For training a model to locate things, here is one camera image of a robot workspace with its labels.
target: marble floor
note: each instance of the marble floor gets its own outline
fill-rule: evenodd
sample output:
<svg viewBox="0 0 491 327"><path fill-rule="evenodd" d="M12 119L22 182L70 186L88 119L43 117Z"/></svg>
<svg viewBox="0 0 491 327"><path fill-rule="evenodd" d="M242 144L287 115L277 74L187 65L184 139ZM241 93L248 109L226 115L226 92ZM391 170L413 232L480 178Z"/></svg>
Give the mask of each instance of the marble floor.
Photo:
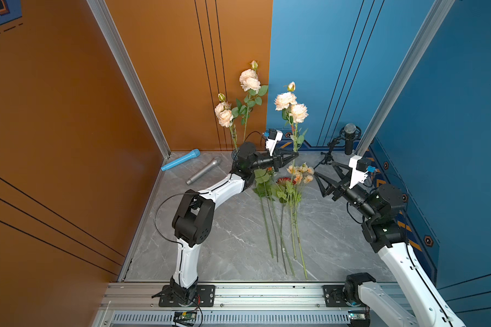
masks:
<svg viewBox="0 0 491 327"><path fill-rule="evenodd" d="M175 152L171 155L170 161L184 154L185 152ZM219 167L212 169L191 186L185 183L185 180L217 155L223 157ZM307 162L308 166L314 166L321 158L319 152L304 152L296 159L296 164ZM349 157L342 152L335 152L334 158L344 164L349 161ZM200 190L213 185L224 178L230 168L230 152L202 152L196 159L173 167L163 174L153 210L145 222L125 281L169 281L175 269L176 244L162 239L155 231L153 215L157 206L172 194L183 193L190 188ZM339 180L331 166L321 165L316 170ZM281 169L278 176L287 175L288 172ZM157 215L159 230L169 238L174 238L171 221L180 199L181 196L177 196L167 201ZM275 210L276 216L280 219L280 203L275 205ZM360 219L360 214L353 208L351 213ZM200 251L199 280L305 280L300 253L297 253L297 259L293 257L288 221L286 209L283 217L283 237L295 276L292 276L287 262L285 263L288 273L284 270L280 239L277 240L279 260L277 262L276 256L271 258L259 197L251 188L233 196L215 211L212 230ZM309 183L304 191L298 226L310 281L343 282L346 275L356 272L368 272L377 281L395 281L389 269L365 241L360 225L348 216L346 201L340 199L334 202L330 196L322 198L315 181ZM272 227L270 233L275 252Z"/></svg>

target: red flower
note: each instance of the red flower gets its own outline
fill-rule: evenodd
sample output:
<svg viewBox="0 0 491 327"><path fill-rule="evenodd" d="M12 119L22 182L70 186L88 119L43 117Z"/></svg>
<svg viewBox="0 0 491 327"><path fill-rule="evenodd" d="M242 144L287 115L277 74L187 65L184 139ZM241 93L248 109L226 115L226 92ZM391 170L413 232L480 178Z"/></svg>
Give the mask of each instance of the red flower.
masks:
<svg viewBox="0 0 491 327"><path fill-rule="evenodd" d="M285 182L290 181L290 180L291 180L291 178L289 178L289 177L281 177L278 180L276 180L276 183L278 185L285 185Z"/></svg>

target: yellow stripe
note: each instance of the yellow stripe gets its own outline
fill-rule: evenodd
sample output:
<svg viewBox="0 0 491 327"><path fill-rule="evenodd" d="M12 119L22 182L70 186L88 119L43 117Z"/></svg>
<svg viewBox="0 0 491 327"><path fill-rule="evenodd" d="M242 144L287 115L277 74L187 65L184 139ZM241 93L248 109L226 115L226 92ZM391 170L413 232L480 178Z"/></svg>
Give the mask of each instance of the yellow stripe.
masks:
<svg viewBox="0 0 491 327"><path fill-rule="evenodd" d="M402 228L406 228L408 231L410 231L410 232L411 232L411 227L406 226L406 224L404 224L403 222L401 222L401 221L397 221L396 223L397 223L397 224L399 224L399 226L400 226L400 227L402 227Z"/></svg>
<svg viewBox="0 0 491 327"><path fill-rule="evenodd" d="M412 247L416 248L419 251L422 251L422 249L420 248L420 245L416 244L415 242L413 242L411 240L409 240L409 243L411 244Z"/></svg>

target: robotic arm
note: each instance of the robotic arm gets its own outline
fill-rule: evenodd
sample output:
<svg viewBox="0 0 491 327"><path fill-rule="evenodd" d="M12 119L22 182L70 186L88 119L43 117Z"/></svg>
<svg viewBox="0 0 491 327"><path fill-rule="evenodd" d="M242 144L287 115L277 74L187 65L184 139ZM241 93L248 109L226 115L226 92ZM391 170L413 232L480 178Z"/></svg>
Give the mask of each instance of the robotic arm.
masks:
<svg viewBox="0 0 491 327"><path fill-rule="evenodd" d="M298 156L292 151L275 149L282 138L281 131L272 129L266 136L266 153L257 152L253 143L245 142L239 147L231 171L223 180L198 192L192 189L185 192L172 223L178 243L176 270L169 288L155 296L170 293L179 304L190 305L196 295L200 245L211 232L215 209L250 187L256 169L273 167L278 171Z"/></svg>
<svg viewBox="0 0 491 327"><path fill-rule="evenodd" d="M315 173L315 177L323 197L333 194L334 201L343 197L362 214L362 233L366 241L395 276L415 316L397 304L365 272L347 276L343 294L347 303L368 305L390 327L465 327L420 266L405 231L394 219L404 208L401 191L383 184L367 193L358 185L358 181L362 183L367 177L369 163L359 156L353 156L348 166L331 162L340 182L320 173ZM344 174L341 168L349 172Z"/></svg>

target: blue wall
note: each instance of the blue wall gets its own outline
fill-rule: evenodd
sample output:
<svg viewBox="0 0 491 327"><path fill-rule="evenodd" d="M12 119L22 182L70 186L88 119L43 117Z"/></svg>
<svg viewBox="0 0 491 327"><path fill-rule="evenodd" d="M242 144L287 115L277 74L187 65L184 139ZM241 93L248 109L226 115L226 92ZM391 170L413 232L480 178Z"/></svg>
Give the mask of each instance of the blue wall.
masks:
<svg viewBox="0 0 491 327"><path fill-rule="evenodd" d="M378 140L436 237L440 293L491 291L491 276L451 286L491 274L491 1L454 3ZM491 307L491 293L449 304Z"/></svg>
<svg viewBox="0 0 491 327"><path fill-rule="evenodd" d="M308 107L311 146L327 144L348 122L364 130L432 3L274 0L267 128L284 126L273 102L294 81L297 101Z"/></svg>

